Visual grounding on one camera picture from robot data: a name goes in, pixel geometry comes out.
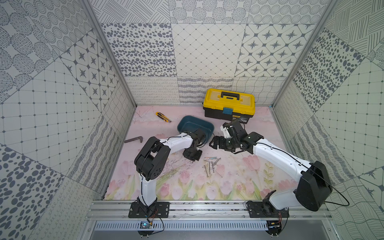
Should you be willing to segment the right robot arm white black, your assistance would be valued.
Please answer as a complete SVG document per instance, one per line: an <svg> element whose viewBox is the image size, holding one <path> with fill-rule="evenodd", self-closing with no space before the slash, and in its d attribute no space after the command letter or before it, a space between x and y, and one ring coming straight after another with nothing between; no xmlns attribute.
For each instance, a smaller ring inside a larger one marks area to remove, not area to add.
<svg viewBox="0 0 384 240"><path fill-rule="evenodd" d="M215 136L210 147L233 154L248 152L261 157L283 170L297 182L297 186L283 192L271 191L263 202L269 210L302 206L316 212L332 193L327 168L319 161L311 163L276 147L264 136L247 131L238 120L221 126L222 136Z"/></svg>

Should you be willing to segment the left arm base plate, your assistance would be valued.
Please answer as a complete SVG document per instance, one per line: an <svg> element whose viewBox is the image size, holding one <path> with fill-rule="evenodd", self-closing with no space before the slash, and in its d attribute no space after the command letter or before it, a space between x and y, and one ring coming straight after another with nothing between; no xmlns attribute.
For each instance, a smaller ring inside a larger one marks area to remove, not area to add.
<svg viewBox="0 0 384 240"><path fill-rule="evenodd" d="M168 218L170 202L155 201L148 207L139 200L134 201L130 206L129 218Z"/></svg>

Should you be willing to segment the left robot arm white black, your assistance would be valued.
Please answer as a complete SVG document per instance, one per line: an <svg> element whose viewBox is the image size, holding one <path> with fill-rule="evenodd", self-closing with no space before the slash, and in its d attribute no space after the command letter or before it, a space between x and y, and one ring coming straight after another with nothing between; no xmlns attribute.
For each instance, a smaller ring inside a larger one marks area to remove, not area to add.
<svg viewBox="0 0 384 240"><path fill-rule="evenodd" d="M156 178L164 170L171 154L183 151L184 158L192 162L199 161L203 153L200 148L208 140L209 138L201 129L194 132L184 131L166 139L149 138L134 160L137 172L141 176L141 193L138 202L146 208L155 204L157 201Z"/></svg>

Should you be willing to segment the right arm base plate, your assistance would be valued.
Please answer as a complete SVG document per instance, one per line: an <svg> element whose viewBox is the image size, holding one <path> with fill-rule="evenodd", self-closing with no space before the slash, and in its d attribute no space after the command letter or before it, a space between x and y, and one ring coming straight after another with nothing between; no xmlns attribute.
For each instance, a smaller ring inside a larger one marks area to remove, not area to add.
<svg viewBox="0 0 384 240"><path fill-rule="evenodd" d="M247 201L245 206L250 218L284 219L290 217L288 210L277 210L269 203Z"/></svg>

